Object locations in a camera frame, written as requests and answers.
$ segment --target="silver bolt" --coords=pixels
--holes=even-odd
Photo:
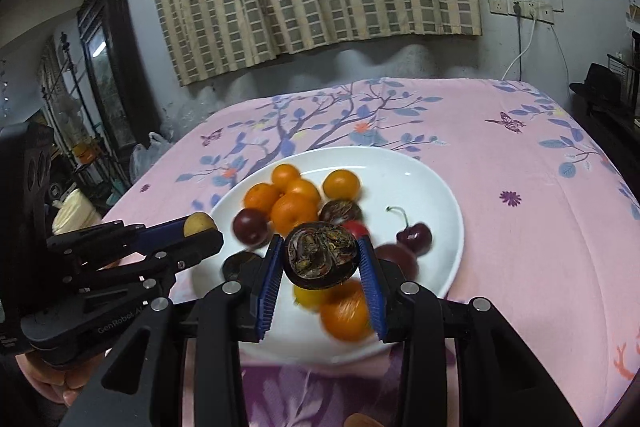
[[[234,293],[238,293],[242,288],[242,285],[238,281],[229,281],[225,282],[222,285],[222,291],[227,295],[233,295]]]
[[[478,297],[472,302],[474,308],[479,312],[487,312],[491,309],[491,302],[484,297]]]
[[[151,309],[155,312],[161,312],[169,305],[169,301],[164,297],[158,297],[151,301]]]
[[[400,291],[405,295],[415,295],[420,291],[420,286],[415,282],[407,281],[400,285]]]

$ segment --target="white plate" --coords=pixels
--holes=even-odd
[[[402,216],[386,212],[388,205],[402,206],[411,223],[427,223],[433,232],[433,246],[418,258],[420,271],[416,281],[444,297],[453,282],[464,241],[462,214],[449,186],[434,171],[409,156],[374,147],[333,147],[303,152],[270,164],[241,181],[213,208],[211,217],[225,235],[225,245],[219,254],[194,266],[191,280],[196,295],[201,298],[223,282],[224,260],[244,246],[231,232],[231,223],[242,208],[242,198],[253,185],[271,181],[271,171],[277,165],[291,163],[304,178],[321,187],[322,181],[335,169],[349,169],[362,183],[358,204],[364,214],[376,247],[394,243],[396,233],[404,228]],[[271,330],[260,344],[241,344],[252,357],[282,363],[348,363],[386,349],[388,346],[372,335],[353,344],[330,337],[322,329],[318,314],[294,304],[292,283],[282,277],[280,293]]]

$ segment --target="human hand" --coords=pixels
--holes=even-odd
[[[49,367],[37,351],[15,357],[24,376],[40,394],[53,401],[64,402],[67,407],[76,400],[103,359],[104,353],[101,353],[73,369],[59,371]]]
[[[344,421],[344,427],[383,427],[383,425],[376,422],[373,418],[357,412]]]

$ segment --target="pink tablecloth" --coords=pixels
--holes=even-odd
[[[346,144],[414,156],[444,178],[466,228],[449,298],[490,298],[583,424],[599,424],[640,363],[640,206],[599,147],[532,86],[382,78],[240,103],[176,144],[107,218],[155,225],[208,212],[276,159]],[[172,297],[193,298],[185,274]],[[356,411],[388,424],[399,356],[385,360],[378,374],[359,366],[348,377],[246,365],[252,427],[334,427]]]

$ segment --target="purple butterfly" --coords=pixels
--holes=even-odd
[[[503,111],[500,111],[500,118],[502,118],[502,121],[497,121],[497,120],[484,120],[484,121],[503,125],[507,129],[513,132],[522,132],[519,129],[519,127],[525,126],[525,124],[523,124],[520,120],[513,120],[513,118],[511,118],[508,114],[506,114]]]
[[[202,146],[206,147],[213,140],[219,140],[221,136],[222,136],[222,127],[217,131],[213,131],[209,136],[200,136],[200,138],[202,138]]]

